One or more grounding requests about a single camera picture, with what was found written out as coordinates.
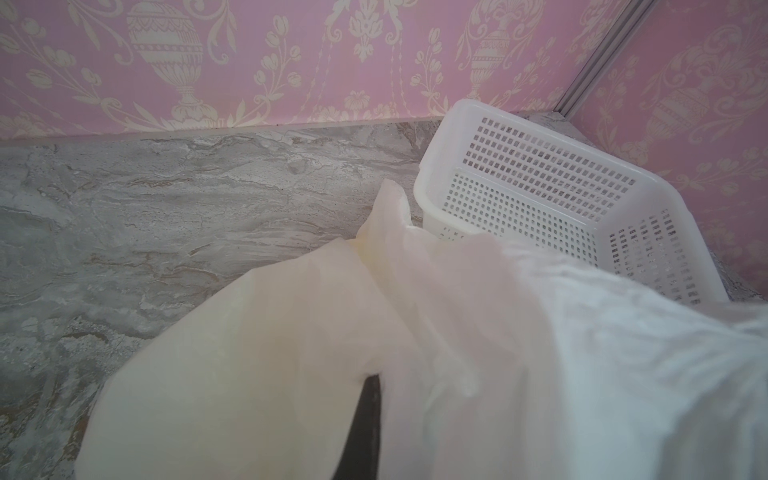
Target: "damask pattern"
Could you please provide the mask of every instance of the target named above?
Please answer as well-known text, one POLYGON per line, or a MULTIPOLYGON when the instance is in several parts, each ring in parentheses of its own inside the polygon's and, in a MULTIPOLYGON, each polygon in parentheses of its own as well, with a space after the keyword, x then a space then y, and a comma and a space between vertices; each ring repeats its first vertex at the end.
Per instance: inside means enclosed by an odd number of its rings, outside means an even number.
POLYGON ((0 139, 546 111, 625 2, 0 0, 0 139))
POLYGON ((667 0, 573 122, 683 195, 710 248, 768 293, 768 2, 667 0))

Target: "patterned wallpaper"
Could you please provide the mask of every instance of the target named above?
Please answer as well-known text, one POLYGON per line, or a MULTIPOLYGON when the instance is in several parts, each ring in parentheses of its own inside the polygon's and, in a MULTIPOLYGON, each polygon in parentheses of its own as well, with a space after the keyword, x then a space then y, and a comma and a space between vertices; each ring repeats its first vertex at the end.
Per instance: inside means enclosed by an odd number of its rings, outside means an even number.
POLYGON ((671 182, 710 248, 768 294, 766 101, 768 1, 665 0, 574 124, 671 182))
POLYGON ((625 2, 0 0, 0 138, 551 110, 625 2))

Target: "marble floor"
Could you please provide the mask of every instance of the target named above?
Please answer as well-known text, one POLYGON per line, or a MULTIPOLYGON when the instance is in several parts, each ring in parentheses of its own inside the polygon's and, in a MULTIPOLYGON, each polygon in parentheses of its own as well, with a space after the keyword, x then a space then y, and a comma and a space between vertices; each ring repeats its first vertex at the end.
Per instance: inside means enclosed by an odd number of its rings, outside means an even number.
POLYGON ((437 126, 0 147, 0 478, 74 478, 110 374, 249 269, 354 237, 437 126))

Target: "white fabric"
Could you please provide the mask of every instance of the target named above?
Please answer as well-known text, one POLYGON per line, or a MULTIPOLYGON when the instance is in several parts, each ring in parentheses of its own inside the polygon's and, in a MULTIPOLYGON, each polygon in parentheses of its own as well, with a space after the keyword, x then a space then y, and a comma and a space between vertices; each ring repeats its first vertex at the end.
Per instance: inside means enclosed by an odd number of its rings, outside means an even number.
POLYGON ((105 386, 102 478, 330 478, 382 375, 379 478, 768 478, 765 308, 735 328, 546 250, 368 221, 251 270, 105 386))

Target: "white plastic basket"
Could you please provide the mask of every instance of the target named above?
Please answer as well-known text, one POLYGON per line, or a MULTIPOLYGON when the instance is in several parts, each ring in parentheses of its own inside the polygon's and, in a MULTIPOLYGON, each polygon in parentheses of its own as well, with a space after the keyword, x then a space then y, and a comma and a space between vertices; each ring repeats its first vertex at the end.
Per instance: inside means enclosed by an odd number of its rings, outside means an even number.
POLYGON ((477 101, 457 102, 413 187, 424 228, 529 240, 678 302, 727 301, 677 190, 658 176, 477 101))

